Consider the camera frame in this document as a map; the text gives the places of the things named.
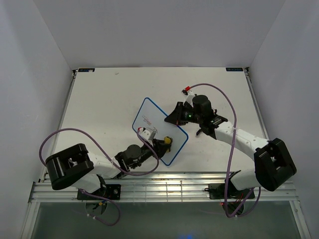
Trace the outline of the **yellow whiteboard eraser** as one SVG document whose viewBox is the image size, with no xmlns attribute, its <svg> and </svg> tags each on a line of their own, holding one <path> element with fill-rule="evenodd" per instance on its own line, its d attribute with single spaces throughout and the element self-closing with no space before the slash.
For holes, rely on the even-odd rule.
<svg viewBox="0 0 319 239">
<path fill-rule="evenodd" d="M 172 144 L 172 138 L 169 136 L 165 136 L 163 140 L 165 144 L 168 144 L 168 145 Z"/>
</svg>

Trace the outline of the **blue framed whiteboard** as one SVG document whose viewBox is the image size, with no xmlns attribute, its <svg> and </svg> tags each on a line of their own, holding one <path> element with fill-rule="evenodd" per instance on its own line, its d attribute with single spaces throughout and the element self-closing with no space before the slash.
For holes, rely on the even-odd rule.
<svg viewBox="0 0 319 239">
<path fill-rule="evenodd" d="M 149 127 L 156 133 L 156 139 L 169 136 L 173 139 L 171 152 L 161 158 L 166 166 L 170 166 L 188 141 L 188 134 L 181 127 L 167 123 L 167 114 L 149 97 L 144 98 L 133 121 L 132 129 Z"/>
</svg>

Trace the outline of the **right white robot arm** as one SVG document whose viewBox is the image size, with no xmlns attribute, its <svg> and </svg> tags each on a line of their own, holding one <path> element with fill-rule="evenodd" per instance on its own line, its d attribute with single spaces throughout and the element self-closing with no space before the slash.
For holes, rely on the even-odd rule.
<svg viewBox="0 0 319 239">
<path fill-rule="evenodd" d="M 217 114 L 207 96 L 186 97 L 184 102 L 177 102 L 164 120 L 178 126 L 196 123 L 205 135 L 234 146 L 253 160 L 254 169 L 233 172 L 224 185 L 219 186 L 228 197 L 236 198 L 244 190 L 255 187 L 273 192 L 297 172 L 281 139 L 268 140 L 236 129 L 228 119 Z"/>
</svg>

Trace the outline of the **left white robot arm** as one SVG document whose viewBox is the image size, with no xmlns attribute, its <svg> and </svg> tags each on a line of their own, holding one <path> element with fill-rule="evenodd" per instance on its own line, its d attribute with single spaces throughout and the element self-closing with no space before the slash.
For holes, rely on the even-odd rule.
<svg viewBox="0 0 319 239">
<path fill-rule="evenodd" d="M 58 152 L 45 161 L 53 190 L 76 187 L 100 199 L 106 193 L 104 179 L 122 179 L 130 176 L 144 176 L 146 173 L 133 173 L 150 157 L 163 157 L 171 151 L 172 138 L 153 139 L 143 146 L 132 144 L 115 157 L 107 159 L 89 152 L 85 144 L 76 144 Z"/>
</svg>

